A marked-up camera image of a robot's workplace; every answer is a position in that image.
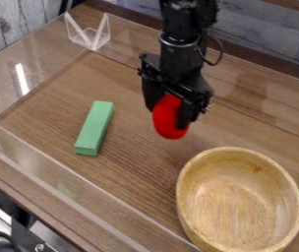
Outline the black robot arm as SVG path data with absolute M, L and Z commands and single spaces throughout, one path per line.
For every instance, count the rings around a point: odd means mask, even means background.
M 141 52 L 137 75 L 146 109 L 156 114 L 156 107 L 168 97 L 177 110 L 169 124 L 177 131 L 204 113 L 213 89 L 203 74 L 203 64 L 213 66 L 205 58 L 208 30 L 216 23 L 217 0 L 158 0 L 162 26 L 158 32 L 160 53 Z

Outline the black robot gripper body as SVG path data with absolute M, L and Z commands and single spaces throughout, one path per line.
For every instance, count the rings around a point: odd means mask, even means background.
M 141 80 L 160 84 L 164 95 L 201 102 L 205 112 L 213 96 L 213 89 L 201 76 L 208 38 L 201 34 L 192 40 L 179 40 L 161 32 L 158 41 L 158 54 L 142 52 L 138 55 L 137 74 Z

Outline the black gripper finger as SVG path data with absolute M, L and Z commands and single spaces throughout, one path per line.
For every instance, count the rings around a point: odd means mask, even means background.
M 144 96 L 144 103 L 148 110 L 152 110 L 160 98 L 164 95 L 164 91 L 157 82 L 152 82 L 148 79 L 141 80 L 141 91 Z
M 204 106 L 201 102 L 183 99 L 176 117 L 176 129 L 184 130 L 188 124 L 196 120 L 199 114 L 203 112 Z

